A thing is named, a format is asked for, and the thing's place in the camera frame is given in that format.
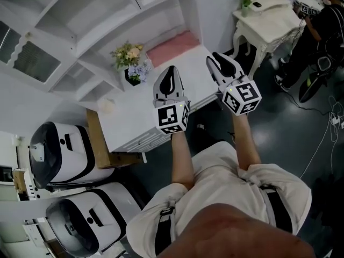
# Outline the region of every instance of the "pink fabric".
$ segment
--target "pink fabric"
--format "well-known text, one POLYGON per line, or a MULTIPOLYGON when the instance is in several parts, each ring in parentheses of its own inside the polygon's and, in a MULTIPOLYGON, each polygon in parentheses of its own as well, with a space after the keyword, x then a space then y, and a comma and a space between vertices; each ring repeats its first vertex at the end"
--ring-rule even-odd
POLYGON ((183 32, 147 52, 154 67, 157 67, 176 56, 199 45, 199 41, 189 32, 183 32))

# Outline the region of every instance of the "ornate table leg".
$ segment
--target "ornate table leg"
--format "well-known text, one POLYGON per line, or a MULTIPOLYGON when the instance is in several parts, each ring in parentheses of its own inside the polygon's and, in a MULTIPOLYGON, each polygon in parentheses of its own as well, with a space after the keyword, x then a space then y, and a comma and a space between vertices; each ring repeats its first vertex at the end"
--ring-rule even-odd
POLYGON ((259 47, 257 47, 256 57, 254 59, 253 65, 251 67, 251 70, 249 71, 248 77, 250 80, 253 79, 253 75, 262 63, 263 59, 265 58, 267 52, 267 45, 261 44, 259 47))
POLYGON ((235 34, 233 37, 234 53, 232 55, 230 55, 230 57, 233 59, 236 58, 238 56, 238 53, 239 53, 240 37, 241 37, 241 33, 240 33, 239 29, 237 29, 235 31, 235 34))
POLYGON ((247 53, 245 54, 245 56, 248 56, 250 53, 251 53, 251 44, 247 42, 247 53))

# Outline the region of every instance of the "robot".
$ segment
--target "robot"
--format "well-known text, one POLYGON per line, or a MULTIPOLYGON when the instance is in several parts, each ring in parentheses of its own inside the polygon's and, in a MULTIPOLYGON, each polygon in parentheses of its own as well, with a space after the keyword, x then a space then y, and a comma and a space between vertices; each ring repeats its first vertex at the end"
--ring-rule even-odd
POLYGON ((178 69, 170 66, 158 77, 153 86, 154 120, 156 128, 169 135, 187 129, 190 101, 184 96, 178 69))
POLYGON ((256 83, 250 81, 241 66, 227 55, 213 53, 206 64, 214 81, 223 94, 222 102, 236 115, 255 110, 262 99, 256 83))

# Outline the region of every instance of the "gray floor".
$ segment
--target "gray floor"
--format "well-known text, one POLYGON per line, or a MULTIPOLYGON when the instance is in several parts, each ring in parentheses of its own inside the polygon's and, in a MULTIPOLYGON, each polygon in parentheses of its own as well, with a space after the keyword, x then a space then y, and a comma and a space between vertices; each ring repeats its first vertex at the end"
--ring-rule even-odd
MULTIPOLYGON (((255 51, 253 50, 251 55, 246 58, 243 56, 243 52, 245 52, 243 50, 245 49, 246 47, 241 47, 238 61, 243 66, 244 71, 247 72, 252 64, 255 51)), ((289 100, 286 94, 279 92, 273 80, 275 70, 271 63, 276 63, 277 57, 286 56, 286 54, 286 50, 280 49, 272 59, 265 59, 255 73, 254 80, 262 95, 262 101, 259 107, 249 114, 249 122, 262 161, 264 163, 275 163, 300 176, 323 138, 328 116, 322 116, 317 111, 299 109, 289 100)), ((299 86, 306 77, 307 70, 290 91, 297 102, 299 86)), ((322 112, 329 111, 329 95, 339 95, 340 91, 344 90, 333 88, 334 82, 340 80, 344 80, 344 74, 341 70, 330 79, 328 88, 322 87, 309 102, 301 104, 301 106, 317 108, 322 112)), ((190 134, 200 119, 212 136, 225 139, 235 146, 231 135, 228 133, 233 132, 231 116, 226 110, 220 110, 218 104, 213 102, 190 115, 187 136, 192 153, 194 153, 194 148, 190 134)), ((344 135, 340 132, 333 151, 335 177, 340 177, 343 174, 343 143, 344 135)), ((332 147, 333 143, 328 130, 322 145, 303 176, 303 181, 309 187, 314 186, 317 178, 326 179, 331 173, 330 157, 332 147)), ((153 196, 170 182, 172 163, 170 143, 168 142, 147 153, 147 160, 147 164, 131 166, 130 171, 140 180, 148 193, 153 196)), ((314 247, 318 257, 325 255, 331 247, 331 230, 321 225, 319 217, 317 219, 308 217, 304 227, 299 232, 299 236, 314 247)))

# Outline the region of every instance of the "person in black shirt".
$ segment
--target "person in black shirt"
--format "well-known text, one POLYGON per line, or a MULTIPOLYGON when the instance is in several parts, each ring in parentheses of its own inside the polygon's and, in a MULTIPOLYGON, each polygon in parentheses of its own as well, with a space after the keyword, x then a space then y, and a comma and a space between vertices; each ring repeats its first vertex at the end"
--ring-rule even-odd
POLYGON ((306 27, 292 51, 289 62, 281 64, 285 77, 275 75, 275 81, 282 90, 289 91, 309 65, 310 55, 324 48, 325 42, 341 30, 344 24, 344 8, 342 7, 344 0, 329 1, 331 5, 325 6, 318 15, 312 19, 305 17, 306 27))

